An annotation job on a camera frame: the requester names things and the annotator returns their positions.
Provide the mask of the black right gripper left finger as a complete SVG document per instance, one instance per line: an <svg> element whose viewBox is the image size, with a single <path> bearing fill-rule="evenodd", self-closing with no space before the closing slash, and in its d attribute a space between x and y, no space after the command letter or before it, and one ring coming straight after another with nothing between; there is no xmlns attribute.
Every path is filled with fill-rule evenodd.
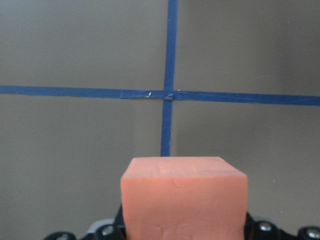
<svg viewBox="0 0 320 240"><path fill-rule="evenodd" d="M69 231L53 232L44 240L78 240L74 233ZM103 219L94 222L80 240L126 240L127 233L123 218L123 206L120 205L114 219Z"/></svg>

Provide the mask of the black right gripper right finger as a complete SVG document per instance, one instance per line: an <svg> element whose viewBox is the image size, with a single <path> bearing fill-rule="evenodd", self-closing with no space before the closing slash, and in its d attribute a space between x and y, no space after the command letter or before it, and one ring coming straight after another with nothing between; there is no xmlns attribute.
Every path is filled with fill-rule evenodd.
<svg viewBox="0 0 320 240"><path fill-rule="evenodd" d="M320 227L307 225L291 234L270 220L254 218L248 211L243 226L243 240L319 240Z"/></svg>

